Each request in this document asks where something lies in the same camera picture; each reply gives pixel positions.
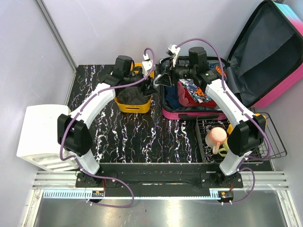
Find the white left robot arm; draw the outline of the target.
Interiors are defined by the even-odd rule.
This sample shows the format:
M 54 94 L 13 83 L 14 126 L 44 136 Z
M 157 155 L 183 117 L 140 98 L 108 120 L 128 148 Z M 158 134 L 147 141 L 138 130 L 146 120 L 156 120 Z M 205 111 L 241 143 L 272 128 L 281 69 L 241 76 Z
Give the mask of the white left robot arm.
M 89 128 L 102 111 L 123 88 L 149 85 L 150 74 L 155 66 L 147 53 L 143 54 L 139 70 L 140 76 L 133 74 L 133 59 L 119 55 L 112 71 L 103 75 L 95 90 L 83 103 L 69 114 L 61 114 L 57 119 L 57 140 L 60 145 L 60 159 L 66 161 L 74 158 L 80 170 L 86 174 L 86 182 L 91 187 L 102 183 L 100 165 L 92 153 L 92 136 Z

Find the grey polka dot cloth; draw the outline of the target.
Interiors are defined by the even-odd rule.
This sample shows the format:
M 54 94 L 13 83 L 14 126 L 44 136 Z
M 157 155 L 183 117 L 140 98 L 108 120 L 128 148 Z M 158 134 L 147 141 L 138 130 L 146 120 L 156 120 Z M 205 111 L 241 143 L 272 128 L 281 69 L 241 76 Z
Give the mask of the grey polka dot cloth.
M 124 105 L 143 105 L 149 101 L 148 96 L 144 96 L 138 87 L 126 87 L 117 96 L 119 103 Z

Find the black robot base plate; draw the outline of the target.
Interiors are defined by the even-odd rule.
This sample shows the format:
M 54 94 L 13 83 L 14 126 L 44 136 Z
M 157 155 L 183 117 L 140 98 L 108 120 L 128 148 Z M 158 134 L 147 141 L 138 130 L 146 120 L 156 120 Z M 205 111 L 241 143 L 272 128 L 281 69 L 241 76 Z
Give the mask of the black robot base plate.
M 243 188 L 239 173 L 223 176 L 216 173 L 218 164 L 202 163 L 134 163 L 134 164 L 101 164 L 99 174 L 115 177 L 130 185 L 190 185 L 200 188 Z

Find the colourful patterned cloth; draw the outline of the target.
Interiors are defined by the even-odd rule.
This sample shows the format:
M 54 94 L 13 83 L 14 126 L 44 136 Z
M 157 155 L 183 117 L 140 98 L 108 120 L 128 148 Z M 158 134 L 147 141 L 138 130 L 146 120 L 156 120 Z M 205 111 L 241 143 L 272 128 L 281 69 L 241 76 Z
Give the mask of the colourful patterned cloth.
M 221 79 L 222 69 L 219 65 L 211 65 L 206 68 L 192 67 L 192 74 L 190 79 L 179 79 L 184 88 L 195 101 L 199 103 L 206 103 L 213 101 L 212 98 L 206 94 L 206 85 L 216 79 Z

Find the orange plastic basket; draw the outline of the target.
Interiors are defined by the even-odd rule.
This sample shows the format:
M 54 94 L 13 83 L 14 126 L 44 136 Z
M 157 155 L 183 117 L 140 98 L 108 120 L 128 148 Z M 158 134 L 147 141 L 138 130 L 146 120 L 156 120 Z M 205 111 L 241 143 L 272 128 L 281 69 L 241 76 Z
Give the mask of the orange plastic basket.
M 116 62 L 113 67 L 112 73 L 122 73 L 124 78 L 118 82 L 118 85 L 130 84 L 131 83 L 131 74 L 134 71 L 142 71 L 142 65 L 140 63 L 127 62 L 127 63 L 118 63 Z M 152 95 L 149 96 L 149 101 L 143 105 L 124 105 L 119 103 L 117 96 L 122 91 L 123 88 L 118 88 L 115 90 L 116 97 L 115 102 L 117 103 L 119 109 L 123 113 L 137 113 L 137 114 L 145 114 L 149 112 L 151 106 Z

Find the teal and pink kids suitcase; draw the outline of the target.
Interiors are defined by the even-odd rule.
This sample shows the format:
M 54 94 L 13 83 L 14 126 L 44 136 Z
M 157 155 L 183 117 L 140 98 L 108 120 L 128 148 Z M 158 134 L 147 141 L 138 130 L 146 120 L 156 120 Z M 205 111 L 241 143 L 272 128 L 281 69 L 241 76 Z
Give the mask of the teal and pink kids suitcase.
M 303 76 L 303 23 L 285 4 L 261 2 L 238 36 L 227 59 L 207 55 L 208 66 L 219 65 L 227 86 L 246 107 L 266 107 Z M 170 57 L 160 62 L 160 72 Z M 178 57 L 177 65 L 189 64 L 189 53 Z M 216 105 L 172 110 L 161 88 L 161 107 L 170 120 L 191 120 L 197 116 L 225 117 Z

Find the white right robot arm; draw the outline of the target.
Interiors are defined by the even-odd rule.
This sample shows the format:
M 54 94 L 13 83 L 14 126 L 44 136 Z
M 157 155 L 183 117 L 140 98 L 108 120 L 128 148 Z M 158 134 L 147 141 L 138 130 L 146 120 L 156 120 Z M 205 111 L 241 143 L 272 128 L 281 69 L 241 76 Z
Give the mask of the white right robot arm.
M 228 152 L 215 175 L 216 184 L 222 188 L 226 187 L 232 182 L 231 175 L 238 172 L 242 163 L 250 158 L 252 150 L 264 141 L 270 143 L 265 133 L 266 119 L 262 115 L 257 116 L 237 99 L 225 83 L 224 71 L 218 72 L 209 68 L 203 47 L 190 48 L 189 64 L 184 66 L 177 65 L 179 52 L 180 45 L 173 44 L 168 48 L 170 63 L 165 71 L 155 78 L 154 86 L 158 86 L 158 80 L 165 75 L 170 79 L 191 79 L 228 118 L 232 125 L 232 132 L 226 139 Z

